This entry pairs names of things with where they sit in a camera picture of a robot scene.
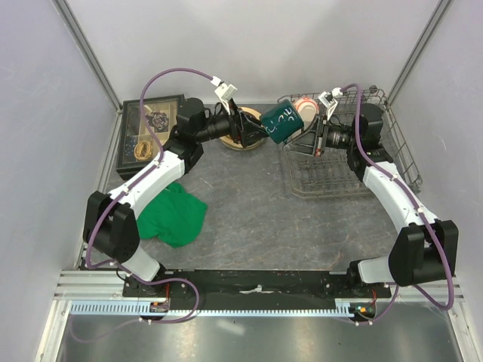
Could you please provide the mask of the mint green flower plate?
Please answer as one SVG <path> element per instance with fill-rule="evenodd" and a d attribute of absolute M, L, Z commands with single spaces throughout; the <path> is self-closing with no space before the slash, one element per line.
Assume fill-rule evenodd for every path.
<path fill-rule="evenodd" d="M 234 150 L 234 151 L 237 151 L 237 152 L 247 152 L 247 151 L 250 151 L 250 150 L 254 150 L 254 149 L 260 147 L 261 145 L 263 145 L 263 141 L 260 140 L 259 142 L 256 142 L 256 143 L 249 145 L 247 147 L 243 147 L 241 144 L 236 144 L 236 143 L 224 143 L 224 145 L 227 148 Z"/>

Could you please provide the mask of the cream bird plate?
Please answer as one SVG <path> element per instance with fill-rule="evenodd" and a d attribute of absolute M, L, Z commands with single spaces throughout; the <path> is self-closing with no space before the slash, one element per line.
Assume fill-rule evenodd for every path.
<path fill-rule="evenodd" d="M 219 140 L 223 145 L 224 145 L 224 143 L 235 143 L 230 136 L 220 137 Z"/>

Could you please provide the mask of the dark green mug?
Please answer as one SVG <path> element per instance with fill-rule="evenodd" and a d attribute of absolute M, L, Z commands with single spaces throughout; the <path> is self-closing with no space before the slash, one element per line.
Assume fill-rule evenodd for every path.
<path fill-rule="evenodd" d="M 303 128 L 303 120 L 290 100 L 283 100 L 260 116 L 268 137 L 276 144 L 284 142 Z"/>

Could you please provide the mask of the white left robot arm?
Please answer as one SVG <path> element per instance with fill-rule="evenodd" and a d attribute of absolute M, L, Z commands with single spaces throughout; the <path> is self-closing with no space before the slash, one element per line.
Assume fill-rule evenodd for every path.
<path fill-rule="evenodd" d="M 85 265 L 103 266 L 91 260 L 98 250 L 128 277 L 139 282 L 148 296 L 165 290 L 165 267 L 140 245 L 137 220 L 167 186 L 188 173 L 203 155 L 204 142 L 229 137 L 246 148 L 266 137 L 261 115 L 228 102 L 227 109 L 211 112 L 198 98 L 184 100 L 177 123 L 160 152 L 135 176 L 109 193 L 95 191 L 88 198 L 83 229 L 87 244 Z"/>

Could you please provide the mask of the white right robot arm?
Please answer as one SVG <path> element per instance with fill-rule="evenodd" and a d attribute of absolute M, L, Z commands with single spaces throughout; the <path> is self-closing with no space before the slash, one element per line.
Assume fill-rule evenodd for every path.
<path fill-rule="evenodd" d="M 351 264 L 347 291 L 364 296 L 373 284 L 392 282 L 400 287 L 451 280 L 457 258 L 459 230 L 427 209 L 399 174 L 381 143 L 383 111 L 363 104 L 351 124 L 336 124 L 329 115 L 313 117 L 310 126 L 289 136 L 290 151 L 320 156 L 326 149 L 346 152 L 349 169 L 377 197 L 398 235 L 388 256 Z"/>

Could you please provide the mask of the yellow ceramic plate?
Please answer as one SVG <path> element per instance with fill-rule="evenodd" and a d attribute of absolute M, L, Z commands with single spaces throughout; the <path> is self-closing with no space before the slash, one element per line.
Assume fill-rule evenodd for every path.
<path fill-rule="evenodd" d="M 254 110 L 254 109 L 250 109 L 250 108 L 242 108 L 241 110 L 242 110 L 244 113 L 249 114 L 249 115 L 251 115 L 251 116 L 255 117 L 256 119 L 258 119 L 258 118 L 261 116 L 261 114 L 260 114 L 258 111 Z"/>

